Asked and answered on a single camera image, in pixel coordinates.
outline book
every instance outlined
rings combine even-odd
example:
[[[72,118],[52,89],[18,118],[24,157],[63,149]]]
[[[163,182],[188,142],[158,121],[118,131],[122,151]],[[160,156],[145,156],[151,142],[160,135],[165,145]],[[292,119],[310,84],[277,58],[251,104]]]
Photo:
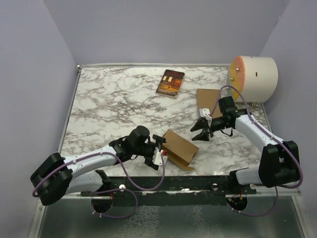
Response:
[[[165,73],[158,85],[156,93],[162,96],[176,99],[180,85],[183,82],[185,73],[173,70],[165,70]]]

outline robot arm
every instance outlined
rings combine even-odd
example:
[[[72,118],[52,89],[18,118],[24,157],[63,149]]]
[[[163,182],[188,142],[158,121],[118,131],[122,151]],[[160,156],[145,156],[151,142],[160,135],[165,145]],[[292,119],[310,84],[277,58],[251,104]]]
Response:
[[[219,100],[222,117],[212,119],[209,109],[201,109],[201,118],[191,131],[202,129],[192,140],[209,141],[215,131],[233,128],[244,134],[262,152],[259,166],[231,171],[231,186],[261,184],[266,187],[284,185],[298,181],[300,173],[290,155],[281,147],[283,144],[299,163],[298,147],[293,141],[284,141],[264,128],[246,109],[238,110],[232,97]]]
[[[106,174],[97,169],[118,164],[113,155],[121,162],[130,160],[133,155],[144,156],[144,163],[158,170],[162,165],[161,146],[165,138],[153,135],[153,139],[155,142],[150,141],[150,132],[146,127],[138,126],[128,136],[93,152],[64,158],[54,153],[32,174],[31,182],[37,188],[37,196],[42,204],[50,205],[68,193],[98,191],[108,186]]]

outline cardboard box flap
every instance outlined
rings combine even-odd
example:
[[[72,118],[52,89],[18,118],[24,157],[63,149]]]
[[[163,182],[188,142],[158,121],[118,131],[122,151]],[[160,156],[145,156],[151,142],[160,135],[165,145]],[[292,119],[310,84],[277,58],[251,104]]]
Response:
[[[170,129],[167,130],[164,138],[166,139],[166,143],[163,144],[163,148],[168,152],[172,152],[179,160],[183,160],[183,164],[188,165],[199,150],[197,146]]]
[[[184,170],[184,171],[193,171],[194,170],[193,167],[187,166],[184,163],[182,163],[177,157],[175,157],[175,155],[173,155],[173,153],[167,152],[166,155],[167,155],[169,160],[171,160],[174,164],[176,164],[182,170]]]
[[[197,108],[209,108],[210,112],[213,110],[213,107],[216,103],[219,90],[217,89],[197,89]],[[221,117],[219,106],[217,106],[215,112],[213,113],[213,118]]]

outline marble countertop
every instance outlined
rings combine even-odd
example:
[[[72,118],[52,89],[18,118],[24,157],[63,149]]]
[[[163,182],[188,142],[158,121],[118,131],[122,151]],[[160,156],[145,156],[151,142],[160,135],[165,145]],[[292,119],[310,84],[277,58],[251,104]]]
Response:
[[[177,99],[155,93],[166,69],[185,73]],[[190,140],[198,132],[190,128],[198,119],[196,89],[219,89],[225,84],[226,67],[96,67],[83,68],[62,145],[62,156],[80,155],[128,135],[138,125],[151,135],[168,129]],[[260,104],[250,105],[255,118],[267,127]],[[232,137],[216,132],[210,142],[193,141],[199,147],[185,172],[172,162],[167,176],[227,175],[230,171],[257,165],[261,154],[244,135]],[[144,159],[124,163],[131,176],[161,176]],[[103,168],[108,176],[125,176],[120,165]]]

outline white wall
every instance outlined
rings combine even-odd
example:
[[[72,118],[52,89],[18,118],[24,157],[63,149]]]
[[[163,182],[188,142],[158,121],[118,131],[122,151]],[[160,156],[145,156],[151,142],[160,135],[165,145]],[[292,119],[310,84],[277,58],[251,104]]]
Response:
[[[317,235],[317,1],[291,0],[261,56],[276,61],[279,81],[265,108],[275,134],[299,146],[301,191]]]
[[[0,237],[26,237],[32,172],[57,150],[76,62],[42,0],[0,2]]]
[[[258,56],[289,0],[44,0],[79,64]]]

